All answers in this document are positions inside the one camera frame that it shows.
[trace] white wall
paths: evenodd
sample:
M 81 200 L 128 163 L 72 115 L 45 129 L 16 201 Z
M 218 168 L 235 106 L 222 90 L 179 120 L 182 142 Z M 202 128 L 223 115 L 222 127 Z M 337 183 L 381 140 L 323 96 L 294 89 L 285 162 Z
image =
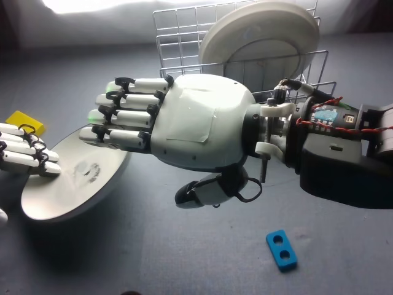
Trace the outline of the white wall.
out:
M 19 35 L 21 46 L 30 48 L 154 42 L 156 32 L 152 20 L 153 11 L 214 2 L 214 0 L 164 1 L 140 0 L 106 10 L 73 14 L 55 14 L 43 5 L 41 0 L 5 0 L 4 4 Z M 307 8 L 313 3 L 313 0 L 290 1 Z M 319 0 L 316 15 L 322 18 L 321 33 L 347 32 L 370 11 L 377 1 Z

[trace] metal wire basket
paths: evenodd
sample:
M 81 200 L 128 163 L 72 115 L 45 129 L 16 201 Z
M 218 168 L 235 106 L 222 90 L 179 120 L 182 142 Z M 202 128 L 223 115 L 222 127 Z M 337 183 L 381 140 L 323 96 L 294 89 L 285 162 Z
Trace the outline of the metal wire basket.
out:
M 203 6 L 184 7 L 178 9 L 158 10 L 153 13 L 154 24 L 157 32 L 157 49 L 160 56 L 161 70 L 160 75 L 170 74 L 177 77 L 184 74 L 202 74 L 205 72 L 220 73 L 227 76 L 225 73 L 227 69 L 236 69 L 232 71 L 236 73 L 236 77 L 230 77 L 234 80 L 242 82 L 246 85 L 254 96 L 259 101 L 263 101 L 270 97 L 271 90 L 258 91 L 262 89 L 265 82 L 265 72 L 268 71 L 269 66 L 277 67 L 290 58 L 300 58 L 301 55 L 286 55 L 277 57 L 268 57 L 259 60 L 244 60 L 231 63 L 214 63 L 214 64 L 199 64 L 198 52 L 200 44 L 206 33 L 212 25 L 214 25 L 220 18 L 226 14 L 253 3 L 258 0 L 248 0 L 239 2 L 229 2 L 222 4 L 210 4 Z M 296 2 L 296 0 L 288 0 L 287 2 Z M 319 17 L 315 16 L 318 0 L 309 0 L 311 3 L 303 3 L 311 7 L 305 9 L 317 20 L 318 25 L 321 22 Z M 297 80 L 309 83 L 321 89 L 322 91 L 333 95 L 336 82 L 323 82 L 322 75 L 328 58 L 328 51 L 320 50 L 315 52 L 308 52 L 302 55 L 312 55 L 313 61 L 310 65 L 300 65 L 302 73 L 296 77 Z M 259 87 L 252 85 L 250 77 L 254 77 L 255 84 L 255 65 L 259 66 L 257 83 Z M 305 96 L 298 95 L 297 92 L 288 91 L 287 99 L 289 101 L 297 102 L 298 99 Z

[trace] dish rack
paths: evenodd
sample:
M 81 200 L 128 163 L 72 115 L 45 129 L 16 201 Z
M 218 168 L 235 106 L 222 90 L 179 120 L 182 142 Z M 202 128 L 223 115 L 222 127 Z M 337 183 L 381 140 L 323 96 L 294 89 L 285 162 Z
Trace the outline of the dish rack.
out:
M 318 0 L 310 1 L 308 1 L 307 4 L 303 3 L 301 6 L 317 20 L 319 26 L 321 19 L 315 16 Z M 240 63 L 243 66 L 243 72 L 240 73 L 239 79 L 241 80 L 243 77 L 244 83 L 244 79 L 247 77 L 249 63 L 255 64 L 255 62 L 257 62 L 257 64 L 260 65 L 261 71 L 264 71 L 266 70 L 264 66 L 268 65 L 270 60 L 285 61 L 286 58 L 299 57 L 300 54 L 269 57 L 258 60 L 235 61 L 231 63 L 199 64 L 198 52 L 200 44 L 208 30 L 226 14 L 240 7 L 257 2 L 260 1 L 247 0 L 225 2 L 220 4 L 155 11 L 153 13 L 153 19 L 157 32 L 156 43 L 161 63 L 160 76 L 163 77 L 169 74 L 176 78 L 184 74 L 202 74 L 210 67 L 214 67 L 214 72 L 220 71 L 223 73 L 225 67 L 231 66 L 232 64 L 237 64 L 236 66 L 238 67 Z M 286 2 L 299 4 L 297 0 L 287 0 Z M 301 55 L 313 55 L 314 57 L 310 65 L 302 69 L 302 73 L 296 77 L 296 80 L 311 84 L 317 89 L 333 95 L 336 82 L 322 82 L 322 75 L 325 70 L 329 52 L 327 50 L 319 50 Z M 265 101 L 267 98 L 271 97 L 271 91 L 272 90 L 258 91 L 253 92 L 253 94 L 257 101 Z M 288 90 L 287 92 L 287 100 L 293 101 L 294 103 L 304 98 L 306 98 L 306 96 L 298 94 L 296 91 Z

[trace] white robotic hand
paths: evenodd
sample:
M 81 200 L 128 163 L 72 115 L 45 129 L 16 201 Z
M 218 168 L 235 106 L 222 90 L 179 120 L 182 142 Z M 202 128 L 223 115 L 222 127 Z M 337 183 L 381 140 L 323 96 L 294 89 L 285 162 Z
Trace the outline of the white robotic hand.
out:
M 212 173 L 181 188 L 178 207 L 219 205 L 234 196 L 250 202 L 262 192 L 243 168 L 244 115 L 255 99 L 242 84 L 207 74 L 175 81 L 117 78 L 96 104 L 88 115 L 93 126 L 79 135 L 86 143 L 153 154 L 175 167 Z M 239 194 L 247 180 L 260 186 L 249 200 Z
M 32 129 L 28 133 L 22 127 Z M 60 174 L 56 164 L 59 156 L 49 151 L 45 143 L 34 135 L 28 125 L 14 126 L 0 123 L 0 170 L 41 176 Z M 7 215 L 0 209 L 0 227 L 7 222 Z

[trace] robotic arm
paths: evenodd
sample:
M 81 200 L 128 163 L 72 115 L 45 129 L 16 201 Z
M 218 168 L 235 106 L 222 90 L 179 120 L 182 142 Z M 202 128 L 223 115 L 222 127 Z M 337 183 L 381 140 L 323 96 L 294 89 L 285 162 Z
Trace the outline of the robotic arm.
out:
M 309 98 L 285 103 L 288 87 Z M 242 84 L 207 74 L 175 81 L 118 78 L 97 98 L 98 109 L 89 113 L 93 126 L 83 128 L 80 139 L 209 172 L 179 189 L 180 208 L 216 207 L 233 197 L 255 200 L 273 156 L 300 174 L 300 185 L 310 194 L 357 207 L 393 208 L 388 187 L 393 136 L 387 131 L 393 105 L 357 110 L 290 79 L 281 81 L 273 96 L 257 103 Z M 362 140 L 369 142 L 366 156 Z M 247 156 L 262 159 L 260 180 L 243 168 Z M 239 192 L 248 181 L 260 192 L 245 199 Z
M 22 127 L 31 129 L 26 132 Z M 60 174 L 56 164 L 59 156 L 49 151 L 46 144 L 29 125 L 14 126 L 0 123 L 0 170 L 40 176 Z M 7 222 L 7 215 L 0 209 L 0 227 Z

